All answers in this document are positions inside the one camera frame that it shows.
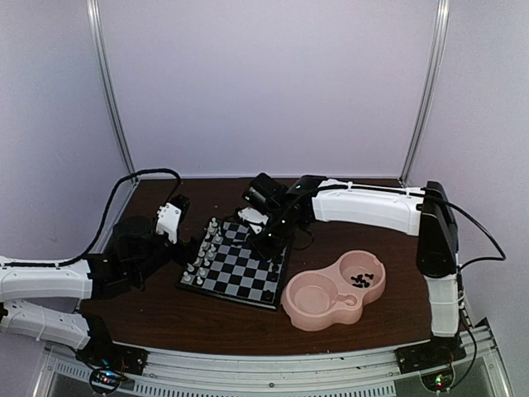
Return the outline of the black and white chessboard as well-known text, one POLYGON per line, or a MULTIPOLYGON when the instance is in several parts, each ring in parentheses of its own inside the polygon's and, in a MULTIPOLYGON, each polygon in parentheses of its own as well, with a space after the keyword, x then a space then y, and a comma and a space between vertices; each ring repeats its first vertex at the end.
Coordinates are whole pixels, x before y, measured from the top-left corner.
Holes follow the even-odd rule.
POLYGON ((238 304, 253 307, 276 310, 279 308, 281 295, 284 288, 286 270, 290 248, 288 245, 283 252, 272 259, 263 258, 258 252, 252 250, 249 242, 251 236, 250 228, 236 222, 217 219, 218 228, 216 233, 221 233, 222 241, 212 241, 216 233, 211 233, 210 245, 214 245, 217 251, 214 255, 206 251, 198 250, 198 256, 202 258, 200 266, 194 266, 195 271, 189 273, 192 276, 190 283, 183 282, 183 274, 180 276, 176 286, 189 292, 212 296, 214 298, 229 300, 238 304), (205 267, 203 260, 209 258, 211 265, 205 267), (278 265, 279 272, 274 273, 272 266, 278 265), (198 274, 198 269, 206 270, 203 278, 203 286, 197 286, 193 282, 198 274), (274 294, 274 299, 268 301, 266 291, 274 294))

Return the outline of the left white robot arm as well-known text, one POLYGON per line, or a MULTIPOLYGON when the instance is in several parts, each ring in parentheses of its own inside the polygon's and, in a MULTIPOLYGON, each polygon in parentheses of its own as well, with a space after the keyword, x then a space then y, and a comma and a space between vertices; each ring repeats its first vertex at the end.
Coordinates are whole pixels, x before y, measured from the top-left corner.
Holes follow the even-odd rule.
POLYGON ((113 366, 118 348, 104 321, 97 316, 59 311, 33 304, 33 299, 113 299, 145 282, 171 261, 194 262, 200 246, 196 239, 178 238, 177 221, 151 221, 135 216, 117 223, 110 248, 78 259, 23 262, 1 259, 1 329, 36 340, 86 350, 101 367, 113 366))

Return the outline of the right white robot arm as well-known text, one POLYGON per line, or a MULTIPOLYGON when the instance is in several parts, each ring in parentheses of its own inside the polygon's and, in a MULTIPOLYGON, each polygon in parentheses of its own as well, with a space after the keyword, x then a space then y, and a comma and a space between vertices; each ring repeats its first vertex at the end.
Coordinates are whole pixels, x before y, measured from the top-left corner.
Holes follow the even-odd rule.
MULTIPOLYGON (((389 188, 304 175, 287 187, 265 173, 242 198, 239 217, 250 224, 251 244, 264 258, 278 255, 297 229, 319 222, 350 222, 402 232, 417 239, 416 266, 427 283, 433 340, 423 356, 435 366, 455 352, 459 330, 458 226, 438 182, 389 188)), ((367 251, 348 251, 332 265, 295 275, 281 304, 291 324, 319 331, 360 320, 364 306, 384 292, 386 270, 367 251)))

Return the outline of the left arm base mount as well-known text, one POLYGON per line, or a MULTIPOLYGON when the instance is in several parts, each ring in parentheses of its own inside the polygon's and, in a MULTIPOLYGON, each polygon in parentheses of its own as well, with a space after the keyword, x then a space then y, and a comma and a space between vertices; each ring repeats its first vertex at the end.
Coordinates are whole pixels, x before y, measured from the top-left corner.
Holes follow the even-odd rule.
POLYGON ((85 347, 75 353, 80 361, 90 366, 124 375, 142 375, 148 358, 148 351, 145 349, 119 344, 110 347, 85 347))

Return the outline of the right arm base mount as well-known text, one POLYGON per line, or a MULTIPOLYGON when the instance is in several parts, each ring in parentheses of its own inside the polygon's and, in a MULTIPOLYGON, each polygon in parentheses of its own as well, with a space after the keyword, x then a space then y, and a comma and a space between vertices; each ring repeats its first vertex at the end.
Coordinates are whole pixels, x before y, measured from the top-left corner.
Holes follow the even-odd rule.
POLYGON ((466 358, 463 347, 433 341, 400 347, 395 354, 402 374, 448 366, 453 361, 466 358))

